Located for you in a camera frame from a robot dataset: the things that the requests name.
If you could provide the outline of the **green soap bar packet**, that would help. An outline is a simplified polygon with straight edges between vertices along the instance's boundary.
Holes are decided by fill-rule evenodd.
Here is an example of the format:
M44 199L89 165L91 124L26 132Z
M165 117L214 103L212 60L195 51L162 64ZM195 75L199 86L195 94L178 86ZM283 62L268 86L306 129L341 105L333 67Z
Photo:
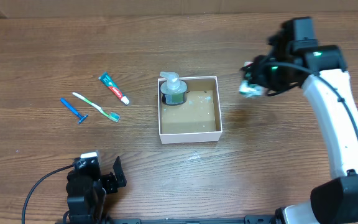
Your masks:
M239 93L246 98L256 98L264 95L264 88L262 86L249 82L250 73L247 72L247 68L251 65L252 62L245 62L244 66L239 70L242 77Z

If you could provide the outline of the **clear pump soap bottle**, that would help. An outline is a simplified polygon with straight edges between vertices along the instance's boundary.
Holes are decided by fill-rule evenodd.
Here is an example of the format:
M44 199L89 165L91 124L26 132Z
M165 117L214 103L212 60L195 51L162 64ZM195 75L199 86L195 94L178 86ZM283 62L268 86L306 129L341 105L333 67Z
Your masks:
M162 102L168 106L184 104L188 89L187 84L175 72L160 72L160 76L166 79L160 86Z

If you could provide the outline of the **red green toothpaste tube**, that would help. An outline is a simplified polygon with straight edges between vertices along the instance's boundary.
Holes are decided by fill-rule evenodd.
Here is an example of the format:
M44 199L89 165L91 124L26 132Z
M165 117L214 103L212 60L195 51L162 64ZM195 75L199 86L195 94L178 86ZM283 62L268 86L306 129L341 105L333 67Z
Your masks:
M123 94L123 92L119 89L117 84L113 81L110 75L107 72L104 72L99 78L102 83L104 83L125 105L130 103L128 97Z

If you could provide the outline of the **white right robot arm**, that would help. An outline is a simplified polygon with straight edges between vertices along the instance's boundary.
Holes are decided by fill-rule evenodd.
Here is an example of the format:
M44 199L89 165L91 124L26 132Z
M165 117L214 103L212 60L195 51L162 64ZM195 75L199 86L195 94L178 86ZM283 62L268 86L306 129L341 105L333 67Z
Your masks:
M276 96L301 88L318 120L331 180L307 202L279 208L270 223L358 222L358 110L347 63L337 45L320 45L310 17L286 21L268 40L271 51L241 68L240 94Z

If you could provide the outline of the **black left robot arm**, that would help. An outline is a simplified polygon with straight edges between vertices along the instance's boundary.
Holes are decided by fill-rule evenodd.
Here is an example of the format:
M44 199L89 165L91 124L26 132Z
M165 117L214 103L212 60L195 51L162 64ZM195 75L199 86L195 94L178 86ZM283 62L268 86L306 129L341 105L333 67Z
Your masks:
M63 223L113 223L104 213L104 203L108 194L118 192L127 185L121 158L117 157L113 171L102 175L99 156L96 152L87 153L73 161L73 170L67 175L66 185L68 211Z

